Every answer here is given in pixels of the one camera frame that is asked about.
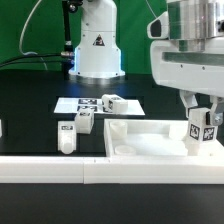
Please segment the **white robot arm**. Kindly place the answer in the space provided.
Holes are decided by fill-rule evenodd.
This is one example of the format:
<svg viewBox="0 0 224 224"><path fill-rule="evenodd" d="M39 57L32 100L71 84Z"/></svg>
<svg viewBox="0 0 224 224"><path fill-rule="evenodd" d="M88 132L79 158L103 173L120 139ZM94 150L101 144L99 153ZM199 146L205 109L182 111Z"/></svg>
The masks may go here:
<svg viewBox="0 0 224 224"><path fill-rule="evenodd" d="M74 50L72 78L109 81L121 78L116 45L117 7L113 0L80 0L81 41ZM186 109L195 95L210 97L209 125L224 121L224 0L166 0L166 11L147 26L152 40L152 76L176 88Z"/></svg>

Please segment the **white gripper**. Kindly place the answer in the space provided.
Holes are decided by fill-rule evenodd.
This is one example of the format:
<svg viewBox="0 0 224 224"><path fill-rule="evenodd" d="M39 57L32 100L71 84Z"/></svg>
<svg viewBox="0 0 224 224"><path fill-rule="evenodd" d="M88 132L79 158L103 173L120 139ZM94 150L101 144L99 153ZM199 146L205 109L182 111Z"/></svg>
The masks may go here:
<svg viewBox="0 0 224 224"><path fill-rule="evenodd" d="M206 10L169 10L147 26L152 40L152 76L161 86L179 89L186 117L198 106L195 93L211 95L206 124L224 120L224 15Z"/></svg>

